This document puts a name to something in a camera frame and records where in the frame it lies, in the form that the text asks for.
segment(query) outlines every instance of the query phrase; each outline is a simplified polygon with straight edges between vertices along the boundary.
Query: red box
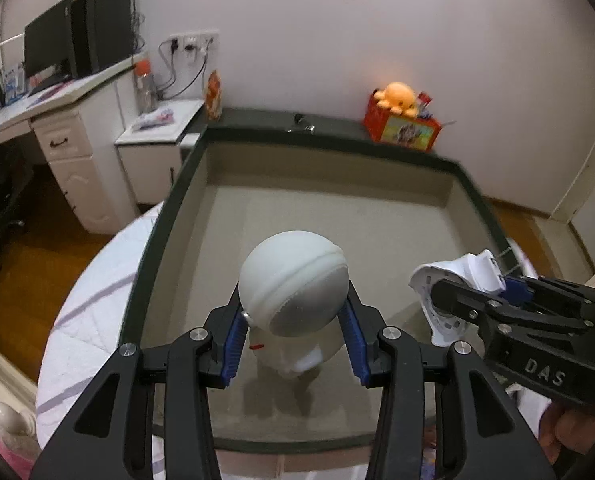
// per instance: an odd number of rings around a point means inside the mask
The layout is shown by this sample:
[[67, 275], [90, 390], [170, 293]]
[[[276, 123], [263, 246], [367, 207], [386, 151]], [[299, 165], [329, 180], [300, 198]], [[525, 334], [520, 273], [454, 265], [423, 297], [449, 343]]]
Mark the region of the red box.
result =
[[363, 124], [375, 142], [399, 144], [421, 152], [431, 151], [442, 129], [442, 125], [433, 118], [412, 119], [396, 116], [389, 110], [379, 108], [373, 94], [369, 97], [369, 107]]

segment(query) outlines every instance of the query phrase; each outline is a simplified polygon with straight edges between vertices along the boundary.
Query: white desk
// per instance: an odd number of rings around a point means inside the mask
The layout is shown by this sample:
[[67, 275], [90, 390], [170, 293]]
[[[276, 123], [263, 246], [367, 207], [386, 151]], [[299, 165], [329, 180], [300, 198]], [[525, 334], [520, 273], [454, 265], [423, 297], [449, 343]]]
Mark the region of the white desk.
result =
[[30, 119], [37, 117], [40, 114], [75, 103], [90, 91], [103, 85], [117, 74], [130, 69], [133, 63], [144, 59], [145, 57], [146, 54], [140, 52], [133, 57], [127, 57], [127, 59], [124, 59], [97, 74], [76, 79], [62, 88], [55, 95], [42, 102], [37, 101], [44, 95], [44, 93], [51, 91], [51, 88], [31, 97], [23, 97], [19, 101], [2, 108], [0, 110], [0, 144], [29, 133], [31, 131], [31, 125], [29, 124]]

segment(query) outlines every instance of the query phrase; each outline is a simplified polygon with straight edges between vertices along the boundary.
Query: power outlet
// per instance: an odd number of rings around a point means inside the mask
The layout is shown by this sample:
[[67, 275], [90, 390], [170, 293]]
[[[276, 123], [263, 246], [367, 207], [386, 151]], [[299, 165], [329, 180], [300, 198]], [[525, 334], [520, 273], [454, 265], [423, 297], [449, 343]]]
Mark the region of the power outlet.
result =
[[194, 32], [185, 32], [183, 34], [172, 34], [170, 40], [177, 39], [180, 45], [179, 52], [182, 52], [187, 62], [193, 63], [200, 58], [199, 52], [206, 48], [210, 54], [219, 46], [220, 32], [215, 29], [195, 30]]

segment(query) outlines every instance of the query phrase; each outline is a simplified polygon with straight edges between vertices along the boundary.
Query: orange bottle cap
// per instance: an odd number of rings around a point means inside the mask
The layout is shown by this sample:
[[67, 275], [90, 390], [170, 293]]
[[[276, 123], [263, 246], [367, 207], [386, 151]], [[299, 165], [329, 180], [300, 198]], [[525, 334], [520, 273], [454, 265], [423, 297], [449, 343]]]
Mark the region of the orange bottle cap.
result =
[[148, 59], [143, 59], [135, 64], [136, 76], [142, 76], [151, 73], [151, 62]]

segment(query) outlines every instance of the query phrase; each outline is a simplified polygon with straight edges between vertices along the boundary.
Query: wooden floor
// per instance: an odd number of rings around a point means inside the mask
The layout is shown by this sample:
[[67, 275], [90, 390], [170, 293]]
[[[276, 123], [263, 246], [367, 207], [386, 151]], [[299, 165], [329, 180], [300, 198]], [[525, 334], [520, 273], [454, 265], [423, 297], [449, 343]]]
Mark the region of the wooden floor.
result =
[[0, 351], [33, 381], [49, 331], [71, 287], [111, 237], [84, 231], [49, 171], [26, 190], [26, 232], [0, 251]]

